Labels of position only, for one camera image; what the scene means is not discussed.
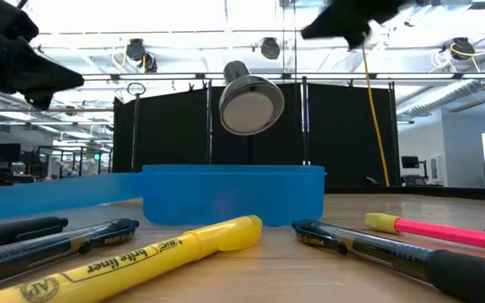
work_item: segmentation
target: marker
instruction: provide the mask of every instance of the marker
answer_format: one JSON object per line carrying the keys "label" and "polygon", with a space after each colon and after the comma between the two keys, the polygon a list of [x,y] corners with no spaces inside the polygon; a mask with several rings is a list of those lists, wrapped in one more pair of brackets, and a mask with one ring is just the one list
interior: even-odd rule
{"label": "marker", "polygon": [[0,281],[92,247],[128,242],[138,221],[119,219],[0,247]]}
{"label": "marker", "polygon": [[67,225],[66,218],[55,216],[1,224],[0,246],[56,234]]}
{"label": "marker", "polygon": [[485,248],[485,231],[474,231],[452,226],[429,224],[405,220],[395,215],[377,213],[367,213],[364,223],[375,231],[390,232],[393,234],[406,232],[414,235]]}
{"label": "marker", "polygon": [[319,221],[298,221],[292,226],[302,243],[342,247],[340,254],[352,253],[386,265],[466,302],[485,303],[485,258],[420,247]]}
{"label": "marker", "polygon": [[259,241],[261,228],[261,220],[250,215],[187,231],[180,237],[0,290],[0,303],[98,302],[217,251],[250,247]]}

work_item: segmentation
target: lamp head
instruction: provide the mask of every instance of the lamp head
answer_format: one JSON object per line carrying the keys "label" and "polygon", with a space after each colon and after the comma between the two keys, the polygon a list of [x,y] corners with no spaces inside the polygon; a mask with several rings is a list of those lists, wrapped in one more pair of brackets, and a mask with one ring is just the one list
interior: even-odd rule
{"label": "lamp head", "polygon": [[227,86],[220,97],[220,122],[233,135],[250,136],[267,130],[284,111],[284,95],[271,81],[250,75],[244,63],[224,68]]}

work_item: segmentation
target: black pen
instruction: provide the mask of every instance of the black pen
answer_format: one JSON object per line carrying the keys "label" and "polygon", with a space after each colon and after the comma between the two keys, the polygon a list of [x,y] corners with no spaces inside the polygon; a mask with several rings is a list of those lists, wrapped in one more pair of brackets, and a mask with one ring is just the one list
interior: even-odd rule
{"label": "black pen", "polygon": [[485,258],[434,250],[319,221],[292,224],[299,241],[340,249],[430,283],[467,302],[485,303]]}
{"label": "black pen", "polygon": [[0,280],[75,253],[88,253],[93,247],[109,247],[128,242],[138,226],[138,221],[118,219],[2,246]]}
{"label": "black pen", "polygon": [[67,225],[66,218],[55,216],[0,224],[0,246],[53,235]]}

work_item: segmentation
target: black backdrop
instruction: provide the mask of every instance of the black backdrop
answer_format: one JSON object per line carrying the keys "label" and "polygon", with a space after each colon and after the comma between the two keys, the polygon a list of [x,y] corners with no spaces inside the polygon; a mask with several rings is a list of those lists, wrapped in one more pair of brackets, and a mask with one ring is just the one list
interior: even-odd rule
{"label": "black backdrop", "polygon": [[113,172],[132,171],[132,134],[134,123],[134,102],[123,104],[114,100],[114,154]]}
{"label": "black backdrop", "polygon": [[[385,184],[367,88],[308,84],[310,160],[325,167],[327,186]],[[397,124],[387,89],[372,89],[391,186],[400,185]]]}
{"label": "black backdrop", "polygon": [[224,88],[212,89],[213,164],[302,164],[301,85],[278,87],[284,94],[284,112],[274,125],[255,136],[235,136],[222,127],[218,100]]}
{"label": "black backdrop", "polygon": [[[284,113],[268,130],[235,136],[220,123],[218,101],[224,88],[211,89],[213,164],[301,165],[301,85],[280,84]],[[400,185],[394,100],[373,89],[376,114],[391,185]],[[140,103],[137,167],[146,164],[206,164],[205,90],[143,98]],[[327,186],[360,186],[365,177],[384,184],[381,158],[366,88],[308,84],[309,154],[328,172]],[[131,170],[134,103],[115,100],[114,172]]]}
{"label": "black backdrop", "polygon": [[[142,98],[136,167],[147,164],[206,164],[206,91]],[[115,102],[114,172],[131,171],[134,102]]]}

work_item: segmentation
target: office desk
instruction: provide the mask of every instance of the office desk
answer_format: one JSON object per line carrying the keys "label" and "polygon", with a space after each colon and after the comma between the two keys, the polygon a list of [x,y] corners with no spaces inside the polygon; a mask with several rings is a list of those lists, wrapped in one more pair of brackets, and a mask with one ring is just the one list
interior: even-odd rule
{"label": "office desk", "polygon": [[[325,199],[324,221],[365,230],[366,212],[485,230],[485,201],[389,194],[335,194]],[[138,219],[135,238],[120,247],[93,250],[0,283],[0,289],[76,268],[152,242],[179,235],[188,226],[154,226],[141,201],[99,205],[52,214],[69,218],[69,228],[119,217]],[[485,257],[485,250],[416,236],[390,236],[419,245]],[[296,241],[290,227],[267,227],[259,245],[220,252],[151,279],[108,302],[457,302],[437,289],[353,256],[339,256]]]}

